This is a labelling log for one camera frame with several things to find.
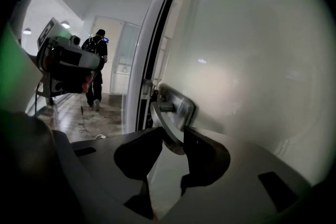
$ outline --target door lever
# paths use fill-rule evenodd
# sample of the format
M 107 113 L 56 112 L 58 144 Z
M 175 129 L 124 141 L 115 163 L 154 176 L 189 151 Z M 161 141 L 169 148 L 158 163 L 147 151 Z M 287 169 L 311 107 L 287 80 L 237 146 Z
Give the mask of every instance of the door lever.
M 151 114 L 155 126 L 162 126 L 166 132 L 163 141 L 167 148 L 178 155 L 184 155 L 183 142 L 181 142 L 166 124 L 162 112 L 174 112 L 175 108 L 171 102 L 153 102 L 151 104 Z

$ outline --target person in black clothing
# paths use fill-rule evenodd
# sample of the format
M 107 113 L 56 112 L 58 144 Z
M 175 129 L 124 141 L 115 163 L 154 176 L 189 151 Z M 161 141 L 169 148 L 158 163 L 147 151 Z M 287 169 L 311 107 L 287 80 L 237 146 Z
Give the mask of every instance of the person in black clothing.
M 103 29 L 99 29 L 94 37 L 90 37 L 82 45 L 82 49 L 92 52 L 94 54 L 98 54 L 103 57 L 105 62 L 107 62 L 107 43 L 103 40 L 105 36 L 105 31 Z M 99 110 L 99 104 L 101 101 L 101 85 L 103 83 L 101 72 L 99 71 L 93 82 L 86 93 L 86 98 L 88 100 L 89 106 L 95 107 L 95 110 Z

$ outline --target black pants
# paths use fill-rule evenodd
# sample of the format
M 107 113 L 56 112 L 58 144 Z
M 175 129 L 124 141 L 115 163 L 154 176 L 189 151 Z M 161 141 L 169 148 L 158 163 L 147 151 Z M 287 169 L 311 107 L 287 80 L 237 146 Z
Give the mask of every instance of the black pants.
M 95 78 L 93 79 L 93 82 L 91 83 L 91 86 L 89 88 L 89 91 L 86 93 L 86 98 L 88 99 L 88 104 L 93 105 L 93 101 L 98 99 L 101 101 L 101 85 L 103 83 L 103 79 L 101 77 L 101 72 L 98 72 Z

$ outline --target wooden floor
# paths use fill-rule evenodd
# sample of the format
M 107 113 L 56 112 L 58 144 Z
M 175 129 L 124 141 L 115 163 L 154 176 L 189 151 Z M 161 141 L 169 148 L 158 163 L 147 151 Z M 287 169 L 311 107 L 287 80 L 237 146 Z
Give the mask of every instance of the wooden floor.
M 121 98 L 121 95 L 102 94 L 100 110 L 96 112 L 88 106 L 85 94 L 73 93 L 49 106 L 38 118 L 52 130 L 64 132 L 70 142 L 91 140 L 99 134 L 107 137 L 121 135 Z

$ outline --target handheld device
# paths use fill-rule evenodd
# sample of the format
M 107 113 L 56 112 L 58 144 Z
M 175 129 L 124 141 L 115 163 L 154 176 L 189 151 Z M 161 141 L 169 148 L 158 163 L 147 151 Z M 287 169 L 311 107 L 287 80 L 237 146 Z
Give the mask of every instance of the handheld device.
M 65 93 L 81 93 L 86 76 L 94 77 L 104 66 L 99 55 L 78 47 L 80 38 L 52 18 L 37 40 L 37 66 L 46 75 L 41 96 L 50 98 Z

